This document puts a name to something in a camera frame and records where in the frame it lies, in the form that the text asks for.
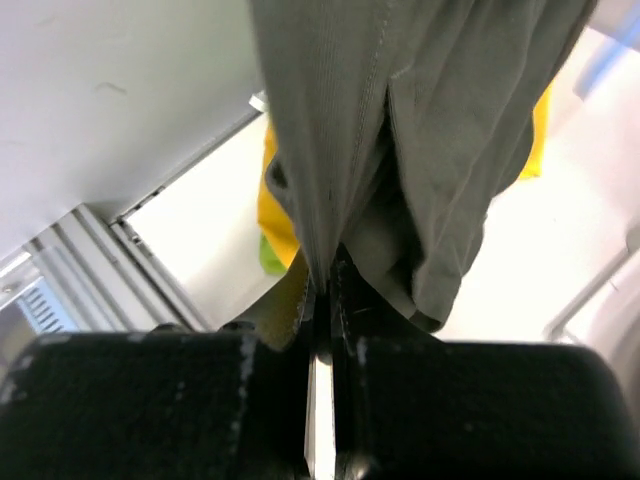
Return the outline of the olive green shorts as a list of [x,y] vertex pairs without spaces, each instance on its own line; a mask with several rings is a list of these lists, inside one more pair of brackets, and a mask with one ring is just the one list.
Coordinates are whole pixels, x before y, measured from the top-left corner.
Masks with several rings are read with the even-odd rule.
[[318,289],[340,247],[427,332],[446,323],[492,200],[592,1],[253,1],[277,140],[267,185]]

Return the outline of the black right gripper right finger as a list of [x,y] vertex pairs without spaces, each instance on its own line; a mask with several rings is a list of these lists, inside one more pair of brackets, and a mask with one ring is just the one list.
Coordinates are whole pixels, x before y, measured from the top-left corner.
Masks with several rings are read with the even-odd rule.
[[345,248],[329,292],[338,478],[638,477],[638,433],[595,352],[438,340],[397,313]]

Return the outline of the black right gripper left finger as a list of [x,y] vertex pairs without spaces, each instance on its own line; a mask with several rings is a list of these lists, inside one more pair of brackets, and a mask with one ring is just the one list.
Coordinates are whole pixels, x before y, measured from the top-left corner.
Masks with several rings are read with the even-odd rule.
[[1,386],[5,479],[305,479],[302,260],[214,333],[43,335]]

